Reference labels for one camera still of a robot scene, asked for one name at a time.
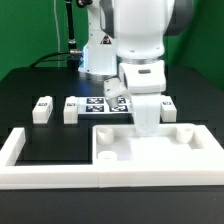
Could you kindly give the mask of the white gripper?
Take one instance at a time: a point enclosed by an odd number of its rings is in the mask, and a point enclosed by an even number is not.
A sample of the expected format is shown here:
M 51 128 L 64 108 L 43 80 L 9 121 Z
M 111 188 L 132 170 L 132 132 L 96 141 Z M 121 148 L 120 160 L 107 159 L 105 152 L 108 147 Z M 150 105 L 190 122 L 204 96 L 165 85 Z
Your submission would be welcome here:
M 160 123 L 161 93 L 166 90 L 164 62 L 149 64 L 120 63 L 118 77 L 104 82 L 104 96 L 117 106 L 119 96 L 131 98 L 133 121 L 140 136 L 151 136 Z

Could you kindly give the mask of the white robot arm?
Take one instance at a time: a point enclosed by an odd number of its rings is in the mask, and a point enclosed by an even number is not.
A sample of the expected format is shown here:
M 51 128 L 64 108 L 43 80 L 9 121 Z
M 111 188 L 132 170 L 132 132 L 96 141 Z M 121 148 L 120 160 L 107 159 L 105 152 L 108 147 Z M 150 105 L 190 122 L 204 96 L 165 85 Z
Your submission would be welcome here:
M 88 12 L 88 42 L 79 67 L 104 82 L 111 107 L 131 102 L 136 131 L 157 132 L 166 89 L 163 38 L 183 32 L 193 17 L 192 0 L 76 0 Z

